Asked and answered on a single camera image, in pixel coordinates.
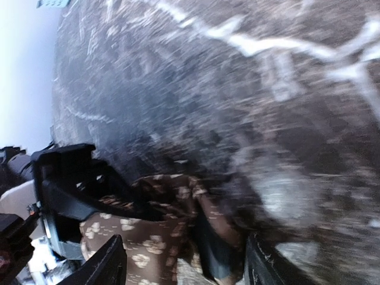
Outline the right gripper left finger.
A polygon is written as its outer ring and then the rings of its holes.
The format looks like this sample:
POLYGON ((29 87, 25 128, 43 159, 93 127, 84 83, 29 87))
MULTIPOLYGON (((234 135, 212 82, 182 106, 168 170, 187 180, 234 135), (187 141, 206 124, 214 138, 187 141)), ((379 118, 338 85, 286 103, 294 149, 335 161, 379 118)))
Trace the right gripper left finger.
POLYGON ((127 255, 120 235, 113 235, 64 285, 124 285, 127 255))

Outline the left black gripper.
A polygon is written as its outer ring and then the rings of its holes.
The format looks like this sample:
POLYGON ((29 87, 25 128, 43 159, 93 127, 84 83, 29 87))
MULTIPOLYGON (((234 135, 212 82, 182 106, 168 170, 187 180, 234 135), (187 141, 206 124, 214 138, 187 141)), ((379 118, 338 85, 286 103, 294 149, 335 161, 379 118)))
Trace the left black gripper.
POLYGON ((37 151, 31 155, 34 188, 43 230, 52 251, 68 260, 83 260, 79 223, 94 213, 162 221, 140 194, 132 191, 105 161, 92 162, 92 144, 74 144, 37 151), (121 209, 101 199, 113 196, 131 203, 121 209))

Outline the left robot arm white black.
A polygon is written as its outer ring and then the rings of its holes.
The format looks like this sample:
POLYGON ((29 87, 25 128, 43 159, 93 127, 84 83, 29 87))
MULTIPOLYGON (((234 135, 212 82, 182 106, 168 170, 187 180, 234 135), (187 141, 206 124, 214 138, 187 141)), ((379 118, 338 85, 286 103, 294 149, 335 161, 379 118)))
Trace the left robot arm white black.
POLYGON ((92 144, 47 147, 27 155, 1 150, 1 166, 22 184, 1 195, 1 283, 12 284, 33 256, 32 235, 47 237, 60 257, 79 261, 79 224, 95 213, 160 221, 158 211, 92 155, 92 144))

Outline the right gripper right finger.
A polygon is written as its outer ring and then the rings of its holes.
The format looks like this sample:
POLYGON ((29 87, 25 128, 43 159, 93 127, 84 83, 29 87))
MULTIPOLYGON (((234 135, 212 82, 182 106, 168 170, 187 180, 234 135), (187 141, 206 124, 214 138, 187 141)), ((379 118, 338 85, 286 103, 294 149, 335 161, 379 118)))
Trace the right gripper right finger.
POLYGON ((243 276, 249 285, 316 284, 257 233, 251 233, 246 241, 243 276))

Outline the brown floral tie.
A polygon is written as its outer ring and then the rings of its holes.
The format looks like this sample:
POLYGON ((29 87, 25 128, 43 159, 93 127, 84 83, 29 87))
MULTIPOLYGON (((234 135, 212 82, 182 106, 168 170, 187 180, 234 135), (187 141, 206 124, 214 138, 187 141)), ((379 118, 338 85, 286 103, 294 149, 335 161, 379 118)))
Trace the brown floral tie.
POLYGON ((222 214, 200 179, 183 174, 146 176, 135 181, 131 191, 142 203, 108 195, 100 202, 112 211, 94 213, 80 223, 85 259, 119 235, 127 255, 127 284, 177 284, 180 259, 217 284, 241 281, 245 237, 222 214))

